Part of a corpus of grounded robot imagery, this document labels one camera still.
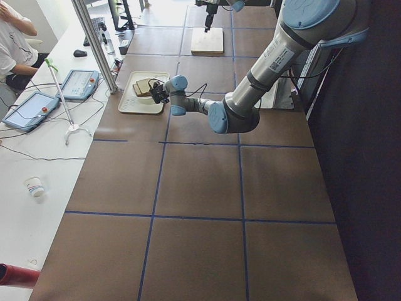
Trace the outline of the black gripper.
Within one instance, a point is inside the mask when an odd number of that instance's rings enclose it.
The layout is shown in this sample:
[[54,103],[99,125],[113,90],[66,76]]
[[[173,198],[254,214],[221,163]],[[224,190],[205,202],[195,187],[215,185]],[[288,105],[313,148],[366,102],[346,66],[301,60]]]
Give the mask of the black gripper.
[[213,14],[217,14],[219,0],[196,0],[195,5],[198,7],[206,6],[208,15],[206,16],[204,24],[204,32],[207,33],[213,22]]
[[156,104],[169,103],[169,94],[164,88],[164,82],[158,79],[148,80],[149,93]]

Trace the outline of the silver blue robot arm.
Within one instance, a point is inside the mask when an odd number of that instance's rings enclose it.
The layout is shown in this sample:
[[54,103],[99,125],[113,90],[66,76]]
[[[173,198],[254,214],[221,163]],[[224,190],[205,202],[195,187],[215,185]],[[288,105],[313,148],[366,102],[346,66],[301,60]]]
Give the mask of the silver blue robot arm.
[[[245,1],[227,0],[226,3],[235,12],[239,12],[245,6]],[[204,32],[207,33],[211,30],[214,16],[217,14],[221,2],[220,0],[195,0],[195,5],[198,7],[206,7],[207,16],[204,23]]]
[[366,38],[370,6],[370,1],[284,1],[273,40],[222,101],[188,97],[182,75],[151,83],[150,94],[155,103],[170,103],[172,115],[207,115],[216,133],[250,132],[259,123],[255,105],[303,51],[316,45],[344,48]]

